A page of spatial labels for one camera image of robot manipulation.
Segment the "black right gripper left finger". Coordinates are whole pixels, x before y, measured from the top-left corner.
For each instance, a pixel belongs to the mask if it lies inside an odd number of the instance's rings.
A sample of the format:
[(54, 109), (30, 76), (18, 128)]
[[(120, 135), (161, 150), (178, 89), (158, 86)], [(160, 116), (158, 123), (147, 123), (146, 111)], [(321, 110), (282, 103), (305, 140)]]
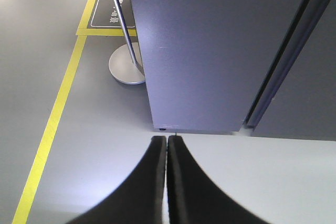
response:
[(165, 169), (166, 137), (154, 136), (118, 188), (69, 223), (162, 223)]

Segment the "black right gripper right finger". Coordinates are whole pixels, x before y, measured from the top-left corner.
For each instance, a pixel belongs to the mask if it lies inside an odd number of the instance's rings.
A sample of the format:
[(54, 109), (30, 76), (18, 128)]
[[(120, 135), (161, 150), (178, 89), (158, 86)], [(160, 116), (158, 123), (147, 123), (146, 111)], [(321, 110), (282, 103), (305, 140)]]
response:
[(168, 138), (167, 196), (170, 223), (266, 223), (217, 187), (178, 135)]

